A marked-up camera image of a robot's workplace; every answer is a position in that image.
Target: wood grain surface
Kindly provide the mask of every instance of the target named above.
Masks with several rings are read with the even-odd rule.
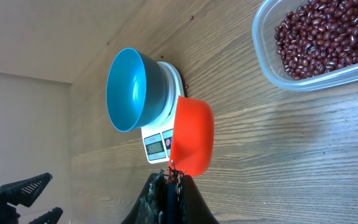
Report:
[[[119,223],[168,166],[149,164],[140,131],[108,118],[107,75],[124,47],[172,63],[188,96],[211,105],[213,158],[195,182],[221,223],[358,223],[358,82],[271,84],[252,42],[260,3],[147,0],[88,65],[70,90],[75,223]]]

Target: orange plastic scoop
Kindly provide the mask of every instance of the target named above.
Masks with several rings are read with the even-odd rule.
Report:
[[[170,164],[187,175],[203,174],[211,162],[214,115],[209,104],[179,96],[173,125]]]

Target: container with beans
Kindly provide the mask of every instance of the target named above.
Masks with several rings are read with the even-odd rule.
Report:
[[[294,80],[358,63],[358,0],[308,0],[286,14],[274,38]]]

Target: tabletop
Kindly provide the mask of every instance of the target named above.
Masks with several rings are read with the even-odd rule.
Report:
[[[220,223],[358,223],[358,82],[271,84],[251,27],[261,0],[146,0],[70,90],[75,223],[119,223],[150,173],[140,130],[119,133],[106,80],[124,47],[176,66],[211,105],[212,161],[195,183]]]

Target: scale platform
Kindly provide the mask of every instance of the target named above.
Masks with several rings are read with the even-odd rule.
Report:
[[[146,158],[151,164],[169,161],[178,97],[185,96],[178,70],[167,62],[158,62],[158,65],[167,81],[167,100],[161,114],[141,128]]]

